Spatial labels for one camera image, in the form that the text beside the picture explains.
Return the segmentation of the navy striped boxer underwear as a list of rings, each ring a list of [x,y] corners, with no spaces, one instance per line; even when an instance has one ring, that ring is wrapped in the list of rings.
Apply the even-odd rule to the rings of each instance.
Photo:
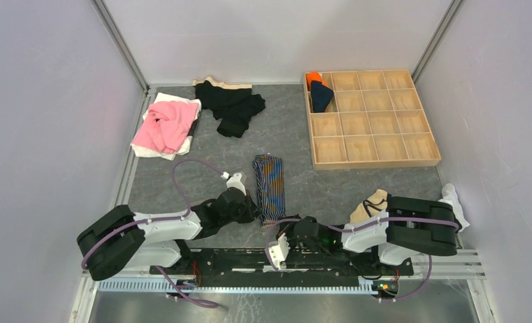
[[[261,211],[260,225],[269,227],[285,216],[282,159],[270,154],[256,155],[252,160],[256,176],[257,206]]]

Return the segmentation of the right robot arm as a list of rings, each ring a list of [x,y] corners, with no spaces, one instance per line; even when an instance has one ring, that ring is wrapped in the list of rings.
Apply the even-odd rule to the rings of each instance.
[[[344,225],[294,216],[278,229],[289,249],[304,247],[338,260],[371,251],[369,266],[385,275],[417,254],[454,256],[456,235],[466,227],[451,203],[376,193],[363,200]]]

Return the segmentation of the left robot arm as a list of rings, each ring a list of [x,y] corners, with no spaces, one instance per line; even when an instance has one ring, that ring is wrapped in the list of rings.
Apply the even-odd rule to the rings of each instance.
[[[192,265],[187,241],[214,236],[230,223],[251,223],[259,216],[251,196],[238,188],[177,213],[147,214],[118,205],[78,235],[81,266],[95,281],[141,266],[184,274]]]

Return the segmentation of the black underwear pile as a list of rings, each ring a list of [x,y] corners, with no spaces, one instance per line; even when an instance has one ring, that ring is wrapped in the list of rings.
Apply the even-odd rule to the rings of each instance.
[[[193,81],[193,86],[202,108],[210,110],[221,121],[217,132],[224,137],[241,138],[249,129],[251,119],[266,107],[265,99],[252,93],[251,84],[230,84],[208,76]]]

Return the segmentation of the beige garment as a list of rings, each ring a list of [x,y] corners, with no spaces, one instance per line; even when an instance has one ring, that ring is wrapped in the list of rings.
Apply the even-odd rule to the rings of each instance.
[[[389,193],[382,189],[377,189],[369,198],[363,200],[357,208],[350,214],[349,223],[360,223],[386,210]]]

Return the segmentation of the pink garment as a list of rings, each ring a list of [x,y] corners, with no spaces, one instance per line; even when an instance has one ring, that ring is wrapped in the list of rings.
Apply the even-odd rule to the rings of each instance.
[[[151,104],[137,134],[133,148],[157,153],[177,153],[187,139],[198,116],[198,102],[160,101]]]

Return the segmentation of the wooden compartment tray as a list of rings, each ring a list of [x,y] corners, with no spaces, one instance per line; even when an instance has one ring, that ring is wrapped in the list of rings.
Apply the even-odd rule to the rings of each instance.
[[[439,164],[441,154],[409,70],[318,73],[334,91],[334,98],[325,112],[313,113],[304,74],[315,170]]]

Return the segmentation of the navy rolled garment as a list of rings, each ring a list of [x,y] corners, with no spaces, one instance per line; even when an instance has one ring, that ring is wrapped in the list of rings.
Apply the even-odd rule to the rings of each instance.
[[[334,98],[334,91],[321,81],[311,82],[310,94],[313,113],[325,112]]]

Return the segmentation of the white black garment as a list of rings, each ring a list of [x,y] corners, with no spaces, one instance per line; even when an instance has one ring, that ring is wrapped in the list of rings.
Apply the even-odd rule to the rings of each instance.
[[[457,230],[457,232],[459,233],[463,231],[465,228],[469,227],[470,224],[464,217],[463,208],[461,206],[461,203],[459,202],[459,197],[455,189],[455,186],[451,183],[445,184],[442,187],[441,194],[442,194],[442,198],[439,200],[439,202],[446,203],[452,206],[453,208],[455,219],[457,223],[459,224],[459,229]]]

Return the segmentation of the orange rolled garment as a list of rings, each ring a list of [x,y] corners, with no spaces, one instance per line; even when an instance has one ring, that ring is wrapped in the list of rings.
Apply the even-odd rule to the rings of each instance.
[[[318,82],[323,86],[327,86],[327,83],[324,81],[322,74],[318,72],[310,72],[305,74],[305,80],[307,84],[307,89],[311,90],[313,82]]]

